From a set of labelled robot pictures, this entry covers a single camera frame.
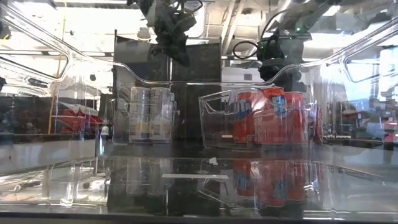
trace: metal pipe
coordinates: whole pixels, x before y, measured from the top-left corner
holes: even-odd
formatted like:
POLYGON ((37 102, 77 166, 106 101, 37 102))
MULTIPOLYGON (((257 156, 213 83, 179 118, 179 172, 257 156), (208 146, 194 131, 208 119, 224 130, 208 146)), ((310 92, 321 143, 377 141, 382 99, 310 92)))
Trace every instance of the metal pipe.
POLYGON ((228 31, 229 28, 229 23, 231 22, 231 18, 232 18, 232 14, 234 11, 234 7, 235 7, 235 2, 234 1, 230 1, 229 2, 229 6, 228 6, 228 14, 225 18, 224 21, 224 27, 223 27, 223 31, 221 32, 221 46, 224 44, 224 40, 225 40, 225 36, 226 33, 228 31))
POLYGON ((236 26, 238 25, 239 16, 242 14, 244 3, 245 3, 244 1, 240 1, 238 3, 238 9, 236 10, 236 16, 235 16, 235 19, 232 22, 231 28, 229 30, 228 38, 226 40, 225 47, 223 48, 223 54, 226 54, 228 51, 228 47, 231 43, 232 36, 234 35, 236 26))

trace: clear plastic organizer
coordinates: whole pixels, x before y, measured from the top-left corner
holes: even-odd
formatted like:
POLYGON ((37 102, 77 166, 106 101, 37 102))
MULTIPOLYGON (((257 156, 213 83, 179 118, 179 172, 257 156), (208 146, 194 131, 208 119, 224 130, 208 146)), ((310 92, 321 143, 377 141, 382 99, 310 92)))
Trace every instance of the clear plastic organizer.
MULTIPOLYGON (((140 128, 148 129, 148 141, 131 140, 132 114, 129 110, 147 111, 149 108, 150 115, 154 105, 167 105, 160 118, 167 120, 165 126, 170 132, 170 137, 154 139, 155 143, 158 140, 170 143, 199 139, 208 147, 247 150, 292 146, 296 145, 295 138, 298 138, 299 145, 312 147, 313 143, 324 146, 336 143, 353 146, 350 149, 361 152, 364 148, 389 147, 398 142, 398 76, 396 60, 393 60, 396 55, 397 19, 371 25, 335 54, 310 63, 286 66, 264 83, 177 82, 172 79, 144 80, 123 63, 89 57, 34 24, 11 6, 0 4, 0 7, 7 13, 3 19, 6 24, 66 55, 68 59, 65 69, 55 78, 0 58, 1 69, 7 71, 4 73, 8 81, 5 89, 18 87, 29 91, 29 95, 48 97, 53 102, 62 98, 84 102, 105 98, 106 102, 101 104, 99 111, 103 105, 108 105, 111 110, 106 116, 101 113, 98 116, 113 127, 113 143, 133 146, 150 142, 151 122, 154 121, 150 116, 142 118, 141 114, 135 114, 141 116, 142 123, 134 122, 140 128), (369 59, 369 54, 374 55, 375 50, 377 55, 369 59), (296 80, 293 74, 299 74, 300 78, 296 80), (46 83, 46 87, 33 85, 29 82, 31 78, 46 83), (266 93, 275 84, 284 88, 278 93, 276 101, 266 93), (303 87, 300 87, 303 90, 303 104, 300 103, 297 109, 289 108, 286 94, 299 85, 303 87), (167 88, 170 90, 170 101, 161 104, 159 101, 151 103, 150 100, 149 104, 131 102, 131 90, 138 87, 151 90, 167 88), (254 95, 254 101, 241 98, 243 93, 254 95), (241 105, 241 100, 251 102, 241 105)), ((81 106, 90 107, 87 103, 81 106)), ((50 120, 58 116, 57 104, 53 103, 52 107, 43 110, 47 110, 50 120)), ((49 134, 54 134, 56 123, 50 121, 48 124, 49 134)), ((76 134, 85 134, 89 124, 80 125, 82 127, 76 130, 76 134)))

